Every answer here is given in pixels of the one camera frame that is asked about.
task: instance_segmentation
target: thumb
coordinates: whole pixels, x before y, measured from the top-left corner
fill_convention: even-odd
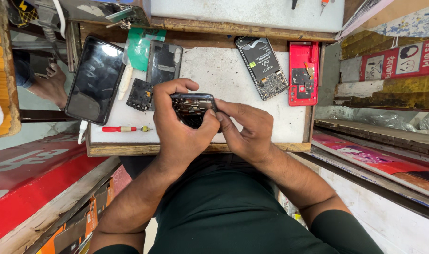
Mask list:
[[[217,112],[216,118],[221,122],[222,133],[224,134],[225,141],[227,141],[230,150],[241,145],[243,138],[230,117],[225,113]]]
[[[200,125],[199,129],[197,130],[197,136],[201,138],[209,138],[211,141],[219,130],[219,126],[220,123],[216,119],[214,111],[209,109],[205,112],[202,125]]]

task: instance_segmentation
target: foot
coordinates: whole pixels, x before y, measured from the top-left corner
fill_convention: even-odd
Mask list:
[[[28,89],[33,94],[42,99],[47,99],[56,106],[63,108],[67,103],[67,94],[64,90],[65,74],[61,68],[55,64],[51,64],[51,68],[47,68],[48,79],[36,77],[35,82]]]

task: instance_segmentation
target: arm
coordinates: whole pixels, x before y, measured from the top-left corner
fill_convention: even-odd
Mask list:
[[[212,110],[207,111],[198,130],[182,124],[175,114],[169,95],[198,88],[199,85],[189,79],[175,79],[154,87],[153,120],[161,141],[160,153],[104,211],[94,230],[90,254],[115,244],[129,245],[143,253],[145,228],[164,192],[208,147],[219,130],[220,123]]]
[[[315,172],[271,142],[273,117],[260,109],[217,100],[216,113],[229,149],[269,176],[301,212],[310,227],[323,211],[351,213],[335,191]],[[230,117],[243,125],[240,132]]]

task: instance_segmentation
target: disassembled phone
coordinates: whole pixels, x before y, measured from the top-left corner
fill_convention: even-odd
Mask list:
[[[238,36],[235,44],[263,101],[288,89],[285,75],[267,38]]]
[[[318,103],[319,43],[292,42],[290,57],[290,106]]]
[[[172,107],[180,120],[193,129],[202,125],[205,112],[217,112],[213,95],[210,94],[171,94]]]
[[[156,85],[179,78],[182,53],[181,46],[152,40],[146,81]]]
[[[134,80],[127,105],[140,111],[154,111],[153,86],[180,77],[182,54],[181,46],[152,40],[146,81]]]
[[[144,80],[134,79],[127,105],[140,111],[149,109],[152,103],[153,86]]]
[[[124,49],[87,36],[65,106],[71,117],[105,125],[119,86]]]

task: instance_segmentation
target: white cable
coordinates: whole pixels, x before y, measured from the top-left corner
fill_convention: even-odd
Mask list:
[[[61,36],[65,39],[65,19],[64,19],[64,13],[62,12],[61,4],[59,3],[59,0],[53,0],[53,3],[55,3],[56,10],[58,11],[59,20],[61,21]]]
[[[86,131],[87,121],[81,121],[79,125],[79,136],[78,136],[78,145],[81,145],[86,137],[83,137],[83,133]]]

